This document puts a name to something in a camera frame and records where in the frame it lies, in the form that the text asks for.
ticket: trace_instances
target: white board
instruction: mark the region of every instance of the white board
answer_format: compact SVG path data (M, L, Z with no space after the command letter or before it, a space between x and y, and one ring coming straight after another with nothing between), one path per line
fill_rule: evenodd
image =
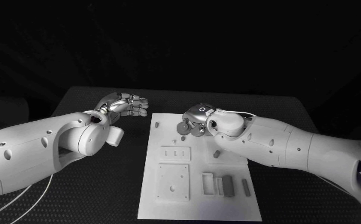
M246 158L236 157L233 154L227 158L227 151L218 149L217 144L213 143L213 136L194 137L188 134L185 140L181 141L181 135L175 128L181 121L181 114L152 114L138 219L261 221ZM188 158L164 160L161 147L188 148L189 160ZM220 150L217 158L220 160L210 158L214 149ZM174 169L174 172L168 172L174 181L164 180L161 182L158 178L159 164L187 165L184 166L184 170L188 167L187 198L187 184L178 180L182 179L178 178L179 171ZM214 195L204 195L202 174L208 173L213 174ZM225 175L233 177L234 197L224 197L218 194L218 178ZM250 197L244 195L243 179L247 180ZM168 194L165 199L164 197L158 199L161 198L158 197L159 188Z

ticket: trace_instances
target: white cable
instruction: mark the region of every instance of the white cable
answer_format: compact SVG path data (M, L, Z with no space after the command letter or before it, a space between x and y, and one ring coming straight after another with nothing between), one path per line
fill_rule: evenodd
M18 194L18 196L0 208L0 212L11 205L11 203L18 199L18 197L24 194L27 189L31 187L31 185L26 188L26 190Z
M53 175L50 176L49 183L47 183L47 187L46 187L46 189L44 189L44 191L43 191L43 194L41 194L38 200L36 201L36 203L33 204L31 208L24 212L24 214L23 214L10 224L14 224L14 223L24 217L24 215L30 212L30 210L33 209L33 207L36 206L36 204L37 204L37 202L40 201L40 199L41 199L41 197L43 197L43 195L44 195L44 193L46 193L46 191L47 191L47 188L49 188L49 186L50 186L51 178L53 178Z
M250 114L251 116L256 116L253 113L247 113L247 112L236 112L236 111L227 111L227 110L221 110L221 109L217 109L217 111L220 113L244 113L244 114Z

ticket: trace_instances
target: textured mat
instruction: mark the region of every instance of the textured mat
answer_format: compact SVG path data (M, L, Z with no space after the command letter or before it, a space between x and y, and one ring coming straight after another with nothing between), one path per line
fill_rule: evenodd
M136 220L152 112L184 113L192 105L205 102L225 110L277 119L316 133L299 100L277 96L73 87L53 116L93 109L99 99L115 91L148 98L148 117L118 120L115 126L125 130L119 146L105 144L93 157L76 161L54 174L41 201L18 223L201 222ZM299 170L269 168L254 162L248 162L248 168L263 223L361 223L361 204L316 176ZM5 208L0 213L0 223L10 223L26 212L47 182L49 178L36 183ZM0 206L18 193L0 196Z

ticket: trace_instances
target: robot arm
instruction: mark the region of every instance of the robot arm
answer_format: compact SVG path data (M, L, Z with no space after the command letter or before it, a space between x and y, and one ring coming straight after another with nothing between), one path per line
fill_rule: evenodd
M213 135L217 145L254 162L303 170L361 202L361 141L309 133L289 124L198 104L182 115L179 134Z
M148 101L109 94L93 110L70 113L0 130L0 195L59 172L96 154L106 142L118 146L123 131L110 126L119 115L146 116Z

